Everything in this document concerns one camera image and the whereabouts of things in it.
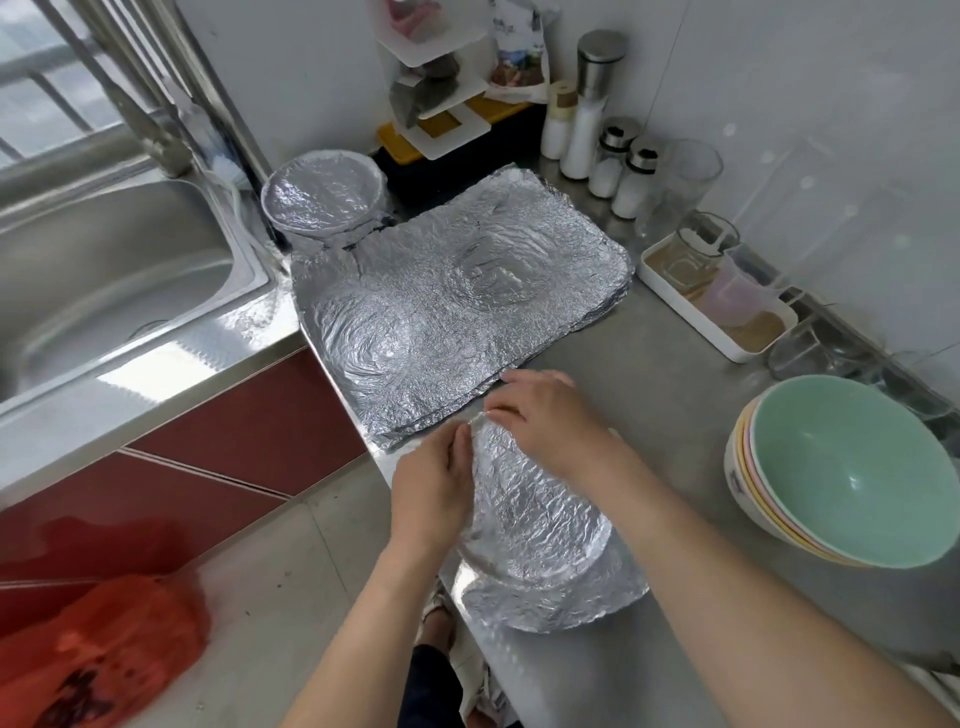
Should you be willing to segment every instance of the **stainless steel countertop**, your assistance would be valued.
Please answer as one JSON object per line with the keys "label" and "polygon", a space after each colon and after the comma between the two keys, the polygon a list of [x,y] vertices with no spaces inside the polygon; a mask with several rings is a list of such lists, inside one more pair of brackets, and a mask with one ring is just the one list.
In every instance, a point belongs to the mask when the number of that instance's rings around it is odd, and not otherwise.
{"label": "stainless steel countertop", "polygon": [[[590,198],[585,184],[558,179],[553,164],[540,171],[613,237],[629,234],[630,226],[610,219],[608,206]],[[692,506],[854,632],[918,658],[960,654],[957,549],[923,569],[845,568],[778,541],[740,511],[727,490],[723,451],[740,409],[773,383],[759,361],[732,364],[635,281],[610,316],[561,339],[529,366],[573,376]],[[399,453],[372,454],[390,482]],[[456,566],[451,557],[444,580]],[[726,724],[654,594],[592,624],[545,635],[490,629],[464,617],[527,728]]]}

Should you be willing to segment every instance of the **red plastic bag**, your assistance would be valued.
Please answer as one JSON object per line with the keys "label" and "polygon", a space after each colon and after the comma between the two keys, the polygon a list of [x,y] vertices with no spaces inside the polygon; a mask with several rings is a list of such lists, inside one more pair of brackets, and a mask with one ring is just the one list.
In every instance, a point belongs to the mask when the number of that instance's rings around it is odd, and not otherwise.
{"label": "red plastic bag", "polygon": [[193,583],[122,576],[0,640],[2,728],[109,728],[146,707],[204,651]]}

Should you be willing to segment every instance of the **white cord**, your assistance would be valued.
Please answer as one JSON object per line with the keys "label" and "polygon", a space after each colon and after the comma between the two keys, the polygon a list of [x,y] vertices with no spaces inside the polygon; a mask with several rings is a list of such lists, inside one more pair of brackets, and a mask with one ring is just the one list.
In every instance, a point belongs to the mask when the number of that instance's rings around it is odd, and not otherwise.
{"label": "white cord", "polygon": [[279,250],[272,245],[264,245],[256,236],[250,232],[250,229],[244,223],[243,219],[243,189],[252,191],[250,181],[247,175],[233,161],[225,157],[217,157],[213,160],[209,169],[204,170],[206,176],[212,182],[219,184],[230,195],[233,207],[233,215],[236,217],[237,227],[247,236],[248,242],[255,250],[260,251],[268,257],[268,260],[280,271],[290,275],[290,264]]}

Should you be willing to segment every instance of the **bowl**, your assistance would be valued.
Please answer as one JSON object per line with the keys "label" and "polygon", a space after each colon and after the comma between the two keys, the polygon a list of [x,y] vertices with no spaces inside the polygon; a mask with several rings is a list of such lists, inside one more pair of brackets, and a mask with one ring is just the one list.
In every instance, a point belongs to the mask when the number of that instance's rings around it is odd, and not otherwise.
{"label": "bowl", "polygon": [[836,376],[800,376],[764,394],[748,428],[756,473],[793,522],[840,556],[910,569],[960,535],[960,482],[909,410]]}
{"label": "bowl", "polygon": [[744,456],[746,426],[758,399],[751,401],[744,407],[736,426],[733,428],[730,440],[727,443],[727,451],[724,454],[727,486],[730,488],[733,499],[736,500],[737,505],[743,512],[750,517],[751,521],[782,541],[837,564],[863,566],[858,562],[833,554],[810,540],[797,528],[796,524],[790,522],[782,513],[777,512],[771,503],[761,495],[760,487],[756,484],[755,477],[748,469],[748,463]]}
{"label": "bowl", "polygon": [[763,482],[763,479],[759,476],[756,470],[756,462],[754,461],[753,453],[750,449],[750,429],[753,426],[753,415],[756,411],[756,404],[758,399],[754,400],[751,404],[747,405],[747,408],[744,409],[744,414],[741,416],[741,423],[739,427],[740,437],[737,440],[738,446],[741,450],[738,452],[739,455],[739,465],[740,469],[743,472],[743,478],[751,488],[751,495],[754,500],[766,514],[767,518],[772,521],[779,529],[787,534],[792,541],[796,542],[798,546],[814,553],[821,558],[828,559],[829,561],[836,562],[838,564],[844,564],[846,566],[853,567],[864,567],[869,566],[863,564],[859,561],[854,561],[853,559],[848,559],[842,555],[830,550],[826,545],[821,544],[817,541],[816,537],[807,531],[802,523],[796,523],[790,517],[783,512],[780,506],[771,495],[767,492],[766,484]]}

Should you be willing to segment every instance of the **tiled floor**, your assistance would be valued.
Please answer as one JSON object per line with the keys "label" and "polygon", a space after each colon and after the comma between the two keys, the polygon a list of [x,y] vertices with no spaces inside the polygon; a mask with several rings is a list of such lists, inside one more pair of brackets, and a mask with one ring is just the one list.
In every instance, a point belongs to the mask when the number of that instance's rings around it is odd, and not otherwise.
{"label": "tiled floor", "polygon": [[[390,536],[390,490],[369,456],[306,495],[199,566],[210,645],[130,728],[279,724]],[[472,695],[483,659],[462,623],[451,663]]]}

